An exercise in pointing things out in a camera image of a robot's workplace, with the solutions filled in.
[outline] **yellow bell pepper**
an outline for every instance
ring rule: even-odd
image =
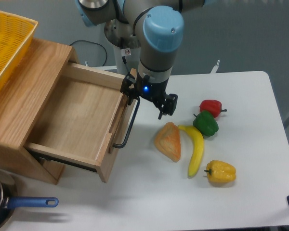
[[[204,171],[211,182],[227,183],[236,179],[236,168],[223,161],[212,160]]]

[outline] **wooden panel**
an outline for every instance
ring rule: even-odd
[[[56,158],[99,166],[122,97],[115,89],[61,77],[27,142],[56,150]]]
[[[32,40],[0,92],[0,143],[15,149],[23,146],[71,53],[70,46]]]
[[[118,126],[118,129],[116,130],[114,141],[115,143],[121,144],[124,137],[125,133],[128,127],[128,123],[131,117],[131,114],[133,112],[135,101],[132,103],[131,106],[128,106],[125,110],[125,113],[122,115],[120,118],[120,125]],[[112,147],[113,142],[110,142],[110,146],[108,146],[108,149],[110,150],[109,152],[106,152],[102,164],[100,168],[98,169],[98,174],[100,175],[100,178],[103,182],[107,182],[110,173],[112,170],[112,167],[114,165],[115,159],[117,157],[118,149]]]
[[[78,156],[77,154],[62,152],[57,149],[49,148],[49,147],[36,144],[36,143],[27,142],[25,143],[25,147],[29,151],[34,151],[36,153],[54,157],[56,159],[72,162],[77,165],[82,165],[82,166],[95,168],[95,169],[97,169],[100,165],[100,163],[95,162],[94,160],[91,160],[90,163],[87,163],[88,162],[87,157],[81,157],[81,156]]]
[[[124,79],[124,76],[120,74],[73,63],[68,63],[65,66],[63,75],[117,90],[120,90],[122,80]]]
[[[79,58],[78,58],[78,56],[77,56],[77,53],[76,53],[76,51],[75,51],[75,49],[73,48],[72,49],[72,54],[71,54],[71,56],[69,57],[69,62],[70,63],[75,63],[75,64],[79,64]]]
[[[58,183],[66,166],[58,162],[47,160],[41,160],[39,163],[57,180]]]
[[[17,150],[0,144],[0,168],[52,184],[56,184],[58,180],[24,148]]]

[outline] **black metal handle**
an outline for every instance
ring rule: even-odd
[[[130,133],[131,133],[131,129],[132,129],[132,127],[133,127],[134,120],[135,120],[135,118],[136,118],[136,115],[137,115],[137,112],[138,112],[138,108],[139,108],[139,105],[140,105],[140,98],[137,97],[136,100],[137,100],[137,104],[136,104],[136,107],[135,107],[133,116],[131,117],[131,122],[130,122],[129,128],[127,129],[127,132],[126,132],[124,141],[123,141],[122,144],[116,144],[116,143],[114,143],[114,144],[112,145],[114,148],[124,148],[125,145],[126,145],[126,143],[127,143],[127,140],[129,139],[129,136],[130,136]]]

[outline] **blue pan handle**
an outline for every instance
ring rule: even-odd
[[[54,208],[59,204],[56,197],[26,197],[13,196],[7,202],[7,209],[14,209],[17,207],[46,207]]]

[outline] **gray wall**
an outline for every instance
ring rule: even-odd
[[[115,65],[103,25],[87,28],[74,0],[0,1],[0,10],[39,21],[38,38],[63,44],[78,39],[101,43],[108,52],[106,65]],[[217,59],[221,59],[220,72],[263,70],[271,78],[285,117],[289,110],[289,0],[217,0],[184,14],[184,19],[184,42],[172,74],[208,73]],[[81,43],[75,48],[83,64],[85,60],[91,66],[104,62],[105,53],[98,46]],[[289,140],[289,128],[286,133]]]

